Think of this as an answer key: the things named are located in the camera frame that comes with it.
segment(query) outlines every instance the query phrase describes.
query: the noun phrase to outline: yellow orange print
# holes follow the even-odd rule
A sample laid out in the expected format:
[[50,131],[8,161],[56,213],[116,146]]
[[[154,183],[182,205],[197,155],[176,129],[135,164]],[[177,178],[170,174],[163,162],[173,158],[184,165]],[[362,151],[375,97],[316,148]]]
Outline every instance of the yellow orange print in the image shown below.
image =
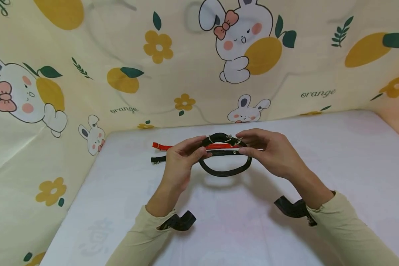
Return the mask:
[[392,48],[399,48],[399,33],[373,33],[359,40],[345,59],[346,67],[360,67],[381,58]]
[[50,103],[56,111],[65,111],[64,95],[56,82],[47,78],[37,78],[35,83],[43,103]]
[[135,93],[139,89],[139,81],[135,76],[140,76],[143,74],[133,74],[131,75],[126,70],[133,69],[133,72],[138,71],[140,74],[140,70],[134,68],[113,68],[108,72],[106,76],[108,84],[114,89],[125,92],[125,93]]
[[274,67],[282,54],[282,44],[274,37],[257,40],[245,52],[249,62],[246,67],[251,75],[261,75]]
[[78,28],[84,20],[81,0],[34,0],[34,3],[58,28],[72,30]]

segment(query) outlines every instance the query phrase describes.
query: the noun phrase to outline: sleeve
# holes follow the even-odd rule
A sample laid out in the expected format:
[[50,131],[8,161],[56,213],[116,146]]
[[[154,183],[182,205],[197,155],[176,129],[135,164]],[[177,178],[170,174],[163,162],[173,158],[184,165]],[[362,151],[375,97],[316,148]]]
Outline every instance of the sleeve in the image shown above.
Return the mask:
[[347,198],[336,192],[319,210],[307,207],[318,223],[319,235],[328,241],[346,266],[399,266],[399,258],[361,221]]
[[154,217],[142,206],[135,224],[109,258],[106,266],[148,266],[170,235],[170,230],[159,231],[165,221],[175,214]]

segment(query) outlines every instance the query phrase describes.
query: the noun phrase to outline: leaf sprig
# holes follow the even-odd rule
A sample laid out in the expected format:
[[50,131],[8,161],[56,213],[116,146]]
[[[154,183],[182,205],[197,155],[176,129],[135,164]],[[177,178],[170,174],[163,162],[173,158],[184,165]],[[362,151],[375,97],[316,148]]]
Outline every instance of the leaf sprig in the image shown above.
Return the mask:
[[336,42],[335,44],[331,44],[334,47],[340,47],[341,48],[341,42],[346,38],[347,31],[350,29],[348,26],[350,23],[352,23],[353,16],[348,18],[346,22],[344,23],[343,28],[337,27],[337,32],[334,33],[335,38],[332,38],[333,42]]
[[79,64],[77,63],[77,61],[76,61],[73,57],[71,57],[71,59],[72,59],[72,61],[73,61],[74,66],[79,70],[79,72],[80,72],[81,74],[84,75],[85,78],[89,78],[89,79],[91,79],[91,80],[94,80],[94,79],[92,79],[92,78],[89,77],[89,75],[87,74],[87,71],[85,71],[85,70],[81,67],[81,65],[79,65]]

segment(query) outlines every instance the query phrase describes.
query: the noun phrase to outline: cartoon bunny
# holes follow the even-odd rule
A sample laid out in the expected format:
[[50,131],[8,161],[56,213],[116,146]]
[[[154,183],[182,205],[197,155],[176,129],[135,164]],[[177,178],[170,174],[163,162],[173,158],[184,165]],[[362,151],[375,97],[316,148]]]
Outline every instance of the cartoon bunny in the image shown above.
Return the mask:
[[90,126],[90,131],[83,125],[78,126],[78,132],[87,140],[87,148],[90,154],[95,155],[100,152],[105,143],[105,132],[98,127],[99,118],[96,115],[89,115],[87,122]]
[[260,119],[261,111],[270,106],[270,100],[261,100],[256,107],[248,107],[251,101],[248,94],[242,95],[238,100],[238,108],[228,114],[228,120],[235,123],[255,122]]
[[239,8],[225,12],[219,0],[205,0],[199,10],[199,25],[204,31],[214,28],[216,50],[225,61],[220,79],[233,84],[250,78],[245,69],[247,49],[259,39],[269,37],[273,17],[269,9],[258,5],[257,0],[238,0]]
[[42,101],[34,75],[18,64],[4,64],[1,60],[0,111],[26,123],[43,121],[55,137],[61,136],[67,124],[64,112]]

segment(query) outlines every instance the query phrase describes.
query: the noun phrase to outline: black loop strap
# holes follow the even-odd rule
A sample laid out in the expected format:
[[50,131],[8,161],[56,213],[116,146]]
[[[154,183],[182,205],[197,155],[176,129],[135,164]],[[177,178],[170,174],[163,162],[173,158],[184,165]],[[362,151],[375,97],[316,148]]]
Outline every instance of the black loop strap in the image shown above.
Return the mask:
[[[243,147],[247,146],[244,142],[242,142],[241,139],[232,137],[231,135],[226,135],[224,133],[216,133],[216,134],[208,136],[205,140],[202,141],[201,145],[206,147],[206,146],[211,145],[211,144],[216,143],[216,142],[229,143],[231,146],[235,146],[235,145],[239,145],[239,146],[243,146]],[[221,152],[222,152],[222,154],[217,155],[217,156],[230,155],[230,154],[225,154],[228,151],[221,151]],[[234,153],[233,155],[241,155],[238,151],[235,151],[235,152],[236,153]],[[248,157],[247,162],[241,167],[238,167],[236,169],[229,170],[229,171],[216,171],[216,170],[213,170],[210,167],[208,167],[205,164],[203,159],[200,159],[199,161],[200,161],[199,164],[202,166],[202,168],[207,173],[209,173],[209,174],[211,174],[213,176],[217,176],[217,177],[228,177],[228,176],[233,176],[233,175],[242,173],[245,170],[247,170],[248,167],[250,167],[250,165],[252,164],[252,158]]]

